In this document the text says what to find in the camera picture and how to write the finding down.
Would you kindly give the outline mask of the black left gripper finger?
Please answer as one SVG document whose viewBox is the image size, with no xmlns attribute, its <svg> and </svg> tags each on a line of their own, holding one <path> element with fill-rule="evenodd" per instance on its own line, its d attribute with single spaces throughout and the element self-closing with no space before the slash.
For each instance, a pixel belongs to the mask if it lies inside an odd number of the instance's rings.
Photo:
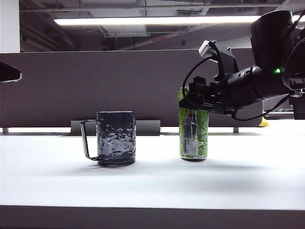
<svg viewBox="0 0 305 229">
<path fill-rule="evenodd" d="M 0 62 L 0 81 L 1 82 L 15 82 L 22 78 L 22 73 L 19 69 Z"/>
</svg>

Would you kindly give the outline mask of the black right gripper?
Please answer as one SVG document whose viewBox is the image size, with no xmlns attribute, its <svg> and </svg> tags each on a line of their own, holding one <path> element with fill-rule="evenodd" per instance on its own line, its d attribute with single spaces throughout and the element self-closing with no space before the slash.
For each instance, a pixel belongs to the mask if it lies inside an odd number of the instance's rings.
<svg viewBox="0 0 305 229">
<path fill-rule="evenodd" d="M 235 114 L 235 105 L 228 94 L 228 75 L 216 77 L 217 82 L 206 83 L 200 76 L 193 78 L 190 92 L 178 93 L 178 106 L 190 110 L 203 110 L 221 115 Z"/>
</svg>

